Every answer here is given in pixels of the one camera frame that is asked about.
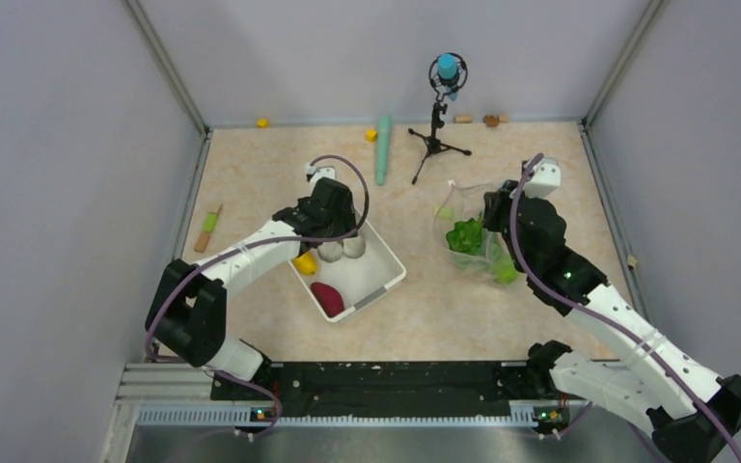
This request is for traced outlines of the green toy napa cabbage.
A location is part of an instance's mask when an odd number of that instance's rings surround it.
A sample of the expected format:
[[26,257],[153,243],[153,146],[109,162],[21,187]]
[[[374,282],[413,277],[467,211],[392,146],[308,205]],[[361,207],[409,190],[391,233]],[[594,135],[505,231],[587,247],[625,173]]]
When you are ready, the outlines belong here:
[[475,218],[457,221],[453,228],[445,233],[445,239],[451,251],[470,256],[479,252],[483,238],[482,224]]

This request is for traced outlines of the white toy garlic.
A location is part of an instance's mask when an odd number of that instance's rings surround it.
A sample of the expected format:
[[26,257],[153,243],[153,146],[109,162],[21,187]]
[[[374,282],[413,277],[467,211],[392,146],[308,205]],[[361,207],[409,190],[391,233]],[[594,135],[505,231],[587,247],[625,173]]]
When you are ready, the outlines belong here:
[[316,253],[323,262],[334,263],[341,259],[359,259],[366,250],[365,238],[357,235],[341,241],[323,243],[316,249]]

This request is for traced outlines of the clear pink zip top bag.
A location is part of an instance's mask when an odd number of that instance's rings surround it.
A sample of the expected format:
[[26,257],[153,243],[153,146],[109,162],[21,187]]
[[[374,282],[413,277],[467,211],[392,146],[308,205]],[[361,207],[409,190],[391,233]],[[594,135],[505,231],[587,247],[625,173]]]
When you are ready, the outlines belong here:
[[433,233],[448,261],[468,279],[509,286],[519,278],[501,236],[483,226],[484,195],[493,183],[462,185],[448,181],[447,197],[434,208]]

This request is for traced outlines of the green toy apple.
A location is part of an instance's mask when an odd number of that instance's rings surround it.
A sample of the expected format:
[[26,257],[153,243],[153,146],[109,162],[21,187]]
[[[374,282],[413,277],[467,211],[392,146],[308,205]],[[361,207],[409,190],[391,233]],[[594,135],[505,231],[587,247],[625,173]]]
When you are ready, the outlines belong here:
[[498,285],[507,286],[518,279],[520,273],[515,268],[512,258],[503,255],[496,258],[489,266],[488,272],[493,282]]

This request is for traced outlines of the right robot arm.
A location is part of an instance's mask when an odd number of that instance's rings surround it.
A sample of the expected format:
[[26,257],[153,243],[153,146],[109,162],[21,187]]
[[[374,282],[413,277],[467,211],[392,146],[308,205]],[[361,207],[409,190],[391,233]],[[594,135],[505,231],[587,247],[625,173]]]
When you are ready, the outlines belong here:
[[671,462],[711,462],[741,430],[741,375],[723,377],[672,343],[635,311],[607,276],[566,244],[552,204],[510,181],[483,196],[482,223],[505,240],[533,295],[589,331],[617,356],[613,368],[548,341],[530,351],[530,390],[576,395],[624,419]]

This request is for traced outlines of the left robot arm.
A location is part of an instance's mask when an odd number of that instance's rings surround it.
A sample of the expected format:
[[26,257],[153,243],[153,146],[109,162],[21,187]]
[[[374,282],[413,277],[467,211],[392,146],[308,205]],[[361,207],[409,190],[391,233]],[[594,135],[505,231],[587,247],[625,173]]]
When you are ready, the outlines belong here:
[[199,263],[170,262],[145,322],[148,338],[195,368],[226,372],[248,398],[265,395],[271,383],[267,360],[228,332],[229,298],[274,267],[358,230],[350,188],[332,178],[318,179],[309,196],[274,213],[226,251]]

